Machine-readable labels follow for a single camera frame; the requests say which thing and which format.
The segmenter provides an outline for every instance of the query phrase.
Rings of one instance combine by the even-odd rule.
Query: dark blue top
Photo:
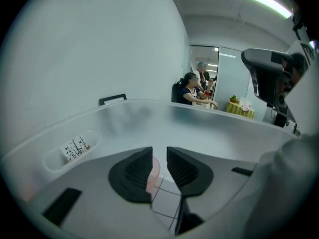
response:
[[[184,87],[181,89],[180,91],[180,97],[179,97],[179,103],[181,104],[185,104],[185,105],[192,105],[191,102],[189,100],[187,100],[184,95],[186,93],[190,93],[191,95],[193,95],[195,98],[197,98],[197,95],[198,95],[198,92],[200,91],[199,87],[194,87],[195,88],[195,91],[196,91],[196,94],[192,94],[191,91],[188,89],[188,87]]]

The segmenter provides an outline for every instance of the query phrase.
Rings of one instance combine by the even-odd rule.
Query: yellow tablecloth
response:
[[[254,109],[251,109],[248,112],[244,112],[239,104],[232,103],[232,102],[228,102],[226,111],[231,114],[238,114],[238,115],[245,116],[252,119],[255,117]]]

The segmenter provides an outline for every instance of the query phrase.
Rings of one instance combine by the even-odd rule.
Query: seated woman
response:
[[[210,79],[208,82],[208,89],[214,81]],[[199,89],[197,86],[198,78],[194,73],[187,73],[185,74],[184,78],[180,80],[180,94],[178,98],[178,102],[181,104],[192,105],[192,103],[200,103],[200,104],[211,104],[218,108],[218,103],[213,100],[208,100],[210,96],[210,92],[206,92],[205,94]]]

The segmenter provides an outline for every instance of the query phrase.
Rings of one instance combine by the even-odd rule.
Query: white wall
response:
[[[187,34],[172,0],[31,0],[1,58],[2,153],[103,97],[170,101]]]
[[[263,48],[286,51],[289,45],[271,33],[248,23],[215,16],[188,16],[190,45],[212,45],[243,51]]]

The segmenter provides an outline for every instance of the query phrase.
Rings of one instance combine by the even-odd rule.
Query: dark hair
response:
[[[189,83],[189,80],[194,76],[196,77],[196,74],[194,73],[185,74],[184,78],[181,78],[180,81],[177,83],[178,87],[181,89],[184,88]]]

